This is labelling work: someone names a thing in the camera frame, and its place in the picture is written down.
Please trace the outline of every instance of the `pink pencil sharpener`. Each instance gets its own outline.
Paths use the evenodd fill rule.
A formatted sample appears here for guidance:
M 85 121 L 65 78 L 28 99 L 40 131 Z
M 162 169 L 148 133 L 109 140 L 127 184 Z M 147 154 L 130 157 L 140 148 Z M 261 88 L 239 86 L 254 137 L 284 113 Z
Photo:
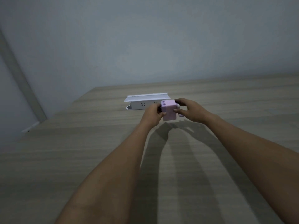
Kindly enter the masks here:
M 167 115 L 163 117 L 163 121 L 176 120 L 176 113 L 173 111 L 176 108 L 180 108 L 180 105 L 177 104 L 174 100 L 162 100 L 161 109 L 162 112 L 166 112 Z

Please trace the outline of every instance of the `person's left hand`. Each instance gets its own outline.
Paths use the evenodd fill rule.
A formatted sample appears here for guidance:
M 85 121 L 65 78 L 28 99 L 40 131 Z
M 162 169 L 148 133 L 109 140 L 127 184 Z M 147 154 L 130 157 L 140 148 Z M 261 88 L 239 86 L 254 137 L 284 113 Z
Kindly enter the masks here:
M 161 118 L 166 115 L 165 112 L 161 112 L 161 108 L 159 107 L 161 107 L 161 104 L 155 103 L 146 108 L 140 120 L 140 124 L 144 124 L 150 129 L 158 125 Z

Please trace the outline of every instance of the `white wall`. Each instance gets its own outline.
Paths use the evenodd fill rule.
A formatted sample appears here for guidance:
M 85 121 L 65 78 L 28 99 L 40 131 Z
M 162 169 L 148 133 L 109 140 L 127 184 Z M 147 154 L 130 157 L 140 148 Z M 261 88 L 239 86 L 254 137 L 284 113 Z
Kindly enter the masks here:
M 0 151 L 38 120 L 0 57 Z
M 299 0 L 2 0 L 48 117 L 95 86 L 299 72 Z

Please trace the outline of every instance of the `bare skin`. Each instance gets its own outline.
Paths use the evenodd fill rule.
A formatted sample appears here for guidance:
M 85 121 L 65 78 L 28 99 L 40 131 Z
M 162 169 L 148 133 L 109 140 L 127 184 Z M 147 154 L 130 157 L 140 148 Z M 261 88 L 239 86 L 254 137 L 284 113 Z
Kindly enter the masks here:
M 245 132 L 195 101 L 176 100 L 174 109 L 211 129 L 274 211 L 286 223 L 299 220 L 299 154 Z M 55 223 L 127 223 L 145 140 L 165 113 L 148 107 L 132 132 L 81 183 Z
M 195 101 L 175 101 L 188 108 L 175 112 L 210 128 L 282 221 L 298 223 L 298 153 L 227 123 Z

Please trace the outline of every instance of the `wooden surface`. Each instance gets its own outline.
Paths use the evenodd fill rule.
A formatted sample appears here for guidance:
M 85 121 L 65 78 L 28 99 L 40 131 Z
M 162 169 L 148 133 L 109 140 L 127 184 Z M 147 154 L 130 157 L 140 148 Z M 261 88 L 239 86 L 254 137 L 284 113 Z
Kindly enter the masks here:
M 0 223 L 53 223 L 139 122 L 144 110 L 127 111 L 126 95 L 160 92 L 299 151 L 299 76 L 94 88 L 2 151 Z M 281 223 L 219 141 L 185 118 L 150 132 L 131 216 L 131 223 Z

